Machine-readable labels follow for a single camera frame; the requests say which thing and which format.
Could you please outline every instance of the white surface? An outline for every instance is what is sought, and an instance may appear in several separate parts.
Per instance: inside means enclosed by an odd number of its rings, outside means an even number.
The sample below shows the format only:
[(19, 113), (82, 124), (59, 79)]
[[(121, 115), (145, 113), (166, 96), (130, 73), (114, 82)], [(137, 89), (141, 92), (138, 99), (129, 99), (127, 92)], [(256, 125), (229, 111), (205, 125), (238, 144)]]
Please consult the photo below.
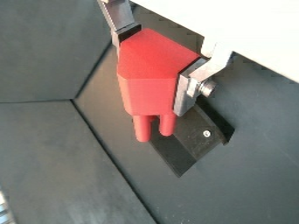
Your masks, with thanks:
[(131, 1), (299, 82), (299, 1)]

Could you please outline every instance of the red block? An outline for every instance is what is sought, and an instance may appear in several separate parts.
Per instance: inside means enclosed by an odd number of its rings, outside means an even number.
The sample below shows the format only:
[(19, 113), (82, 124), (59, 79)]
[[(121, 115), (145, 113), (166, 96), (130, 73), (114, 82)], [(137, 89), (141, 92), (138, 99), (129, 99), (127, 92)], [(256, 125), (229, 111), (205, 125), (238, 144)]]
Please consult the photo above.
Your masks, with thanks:
[(160, 116), (160, 133), (173, 133), (177, 73), (198, 54), (157, 32), (142, 29), (119, 44), (117, 80), (126, 113), (139, 142), (150, 138), (150, 121)]

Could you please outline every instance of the black bracket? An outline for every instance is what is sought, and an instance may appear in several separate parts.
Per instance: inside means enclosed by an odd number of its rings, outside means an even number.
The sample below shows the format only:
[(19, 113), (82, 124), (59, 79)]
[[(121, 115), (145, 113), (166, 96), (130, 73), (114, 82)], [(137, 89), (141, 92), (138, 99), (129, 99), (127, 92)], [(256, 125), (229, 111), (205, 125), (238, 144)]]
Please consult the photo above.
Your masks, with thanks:
[(161, 136), (158, 121), (153, 121), (150, 144), (180, 177), (218, 143), (228, 143), (233, 131), (200, 95), (192, 109), (182, 117), (177, 117), (170, 136)]

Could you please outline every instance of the silver screw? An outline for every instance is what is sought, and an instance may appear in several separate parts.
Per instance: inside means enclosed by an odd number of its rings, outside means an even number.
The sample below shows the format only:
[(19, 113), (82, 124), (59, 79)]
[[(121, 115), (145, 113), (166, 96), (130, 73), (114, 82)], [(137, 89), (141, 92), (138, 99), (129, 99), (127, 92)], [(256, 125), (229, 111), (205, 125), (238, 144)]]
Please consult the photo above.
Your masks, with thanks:
[(210, 136), (210, 132), (208, 130), (204, 130), (202, 133), (201, 133), (205, 137), (209, 137)]
[(216, 84), (214, 81), (212, 81), (212, 80), (204, 80), (204, 81), (200, 83), (198, 91), (200, 91), (200, 93), (201, 93), (205, 97), (209, 97), (209, 95), (210, 95), (212, 92), (214, 91), (216, 86), (217, 86), (217, 84)]

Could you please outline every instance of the red plastic object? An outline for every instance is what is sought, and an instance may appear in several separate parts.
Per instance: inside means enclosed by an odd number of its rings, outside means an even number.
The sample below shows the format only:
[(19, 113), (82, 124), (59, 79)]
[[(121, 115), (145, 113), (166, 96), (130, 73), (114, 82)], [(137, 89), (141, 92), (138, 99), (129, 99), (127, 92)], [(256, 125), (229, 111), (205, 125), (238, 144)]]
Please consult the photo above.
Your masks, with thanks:
[(119, 44), (117, 80), (126, 113), (139, 142), (150, 138), (150, 121), (160, 116), (160, 133), (173, 133), (177, 73), (198, 54), (157, 32), (142, 29)]

